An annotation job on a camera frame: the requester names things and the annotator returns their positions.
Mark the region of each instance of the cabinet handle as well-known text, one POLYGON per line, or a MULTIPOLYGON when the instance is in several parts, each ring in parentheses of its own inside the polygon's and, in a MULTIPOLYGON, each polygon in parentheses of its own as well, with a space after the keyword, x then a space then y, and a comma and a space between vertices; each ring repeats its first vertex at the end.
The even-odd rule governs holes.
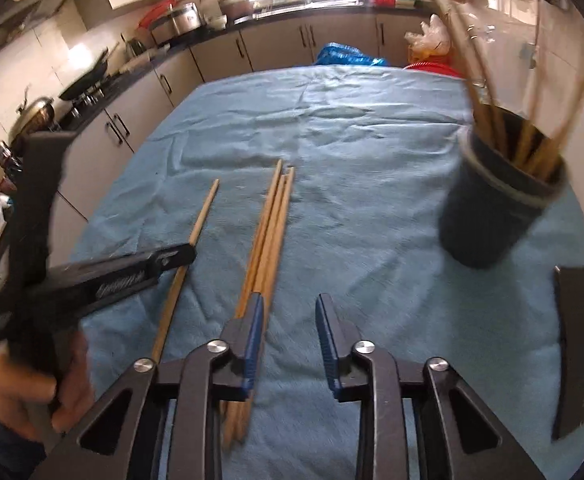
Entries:
POLYGON ((164 74, 161 74, 161 76, 159 77, 159 79, 161 81, 163 81, 168 86, 168 89, 167 89, 168 90, 168 94, 171 95, 172 94, 172 89, 171 89, 171 85, 169 84, 168 79, 165 77, 164 74))
POLYGON ((241 50, 241 42, 238 40, 238 38, 236 38, 236 48, 238 48, 241 57, 245 59, 245 54, 243 54, 243 51, 241 50))
POLYGON ((305 36, 303 35, 302 25, 298 28, 298 31, 301 33, 301 41, 303 42, 303 48, 307 48, 307 44, 305 43, 305 36))
POLYGON ((118 145, 120 146, 121 144, 123 144, 123 137, 121 137, 121 134, 118 133, 118 130, 116 129, 116 127, 110 123, 109 121, 107 121, 107 123, 105 123, 105 129, 107 130, 108 128, 111 128, 112 131, 114 132, 116 138, 118 139, 118 145))
POLYGON ((127 129, 127 126, 125 126, 125 123, 123 123, 123 120, 121 119, 120 115, 114 114, 114 117, 112 117, 112 121, 118 121, 119 123, 121 123, 121 126, 123 126, 123 129, 125 130, 125 137, 130 136, 130 130, 127 129))

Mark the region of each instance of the kitchen countertop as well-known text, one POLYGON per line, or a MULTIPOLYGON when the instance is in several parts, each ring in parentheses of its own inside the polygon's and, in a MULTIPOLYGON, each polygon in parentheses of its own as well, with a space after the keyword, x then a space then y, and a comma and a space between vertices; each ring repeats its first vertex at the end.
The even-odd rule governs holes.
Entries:
POLYGON ((171 48, 164 54, 158 54, 150 63, 139 67, 133 72, 128 72, 118 76, 112 83, 110 91, 105 98, 102 98, 94 104, 89 111, 83 113, 79 118, 72 120, 65 125, 65 130, 81 132, 94 118, 96 118, 103 110, 107 108, 117 97, 123 94, 127 89, 134 85, 139 79, 158 68, 163 62, 168 60, 175 54, 182 52, 194 46, 195 44, 204 43, 212 40, 218 36, 230 34, 243 30, 244 28, 254 27, 257 25, 264 25, 265 23, 279 22, 290 18, 306 18, 309 16, 316 16, 324 14, 325 12, 337 12, 339 14, 398 14, 405 16, 423 16, 427 19, 432 12, 435 12, 428 4, 419 5, 414 8, 403 7, 371 7, 361 3, 359 0, 332 0, 325 2, 312 2, 306 5, 295 5, 289 7, 282 7, 259 14, 253 14, 245 18, 236 20, 235 23, 227 25, 222 30, 214 30, 209 27, 201 27, 183 36, 179 36, 176 41, 172 42, 171 48))

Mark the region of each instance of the bundle of chopsticks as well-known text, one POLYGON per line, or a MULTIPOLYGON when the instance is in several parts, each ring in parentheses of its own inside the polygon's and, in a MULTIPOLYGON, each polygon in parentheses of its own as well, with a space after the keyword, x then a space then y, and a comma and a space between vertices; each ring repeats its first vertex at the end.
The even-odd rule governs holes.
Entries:
MULTIPOLYGON (((283 160, 279 160, 254 235, 247 272, 235 311, 235 317, 242 317, 245 314, 250 294, 259 292, 264 303, 263 333, 267 330, 267 319, 272 304, 283 234, 287 223, 287 210, 294 181, 294 168, 288 168, 287 174, 282 174, 282 170, 283 160)), ((263 347, 261 346, 259 360, 262 352, 263 347)), ((245 439, 249 414, 251 413, 251 398, 246 402, 227 402, 221 409, 225 411, 223 447, 228 449, 234 440, 242 442, 245 439)))
POLYGON ((572 129, 576 123, 576 118, 584 104, 584 41, 579 61, 577 80, 574 85, 574 92, 566 106, 567 114, 563 121, 557 127, 556 131, 549 137, 543 139, 539 145, 533 149, 534 140, 534 121, 538 115, 540 95, 543 82, 546 78, 546 67, 544 63, 544 51, 540 45, 540 20, 541 20, 541 0, 537 0, 537 17, 536 17, 536 47, 538 49, 536 56, 536 79, 532 89, 531 109, 527 120, 524 121, 523 127, 518 136, 514 149, 511 149, 508 142, 508 133, 505 129, 503 114, 501 108, 496 104, 496 94, 494 84, 490 73, 487 69, 485 60, 476 44, 477 35, 471 33, 472 27, 466 20, 466 16, 459 10, 458 5, 449 0, 450 13, 446 11, 446 2, 444 0, 432 0, 438 7, 441 17, 448 15, 448 31, 458 53, 458 62, 462 72, 466 75, 464 83, 470 101, 474 120, 477 126, 478 135, 489 146, 497 150, 509 160, 516 168, 524 171, 528 175, 548 182, 551 180, 559 162, 561 160, 561 150, 565 147, 572 129), (485 90, 488 105, 482 104, 479 94, 471 80, 469 57, 476 61, 476 65, 485 81, 485 90))

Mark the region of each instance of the black cabinet handle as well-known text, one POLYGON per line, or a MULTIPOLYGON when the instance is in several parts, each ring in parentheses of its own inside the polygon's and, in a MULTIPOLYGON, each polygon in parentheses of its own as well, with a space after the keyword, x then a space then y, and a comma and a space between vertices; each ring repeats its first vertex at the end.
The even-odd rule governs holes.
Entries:
POLYGON ((107 130, 108 128, 111 128, 112 131, 114 132, 116 138, 118 139, 118 145, 120 146, 121 144, 123 144, 123 137, 121 137, 121 134, 118 133, 118 130, 116 129, 116 127, 110 123, 109 121, 107 121, 107 123, 105 123, 105 129, 107 130))
POLYGON ((112 117, 113 121, 118 121, 119 123, 121 123, 121 126, 123 126, 123 129, 125 130, 125 137, 129 137, 130 136, 130 130, 127 129, 127 126, 125 126, 125 123, 123 123, 123 120, 121 119, 121 116, 118 114, 114 114, 114 117, 112 117))
POLYGON ((171 85, 169 84, 169 81, 168 81, 168 79, 165 77, 165 75, 164 75, 164 74, 161 74, 160 80, 161 80, 161 81, 165 81, 165 84, 168 86, 168 94, 169 94, 169 95, 171 95, 171 94, 172 94, 171 85))
POLYGON ((236 39, 236 48, 238 48, 241 57, 245 59, 245 54, 243 54, 243 51, 241 50, 241 42, 238 40, 238 38, 236 39))

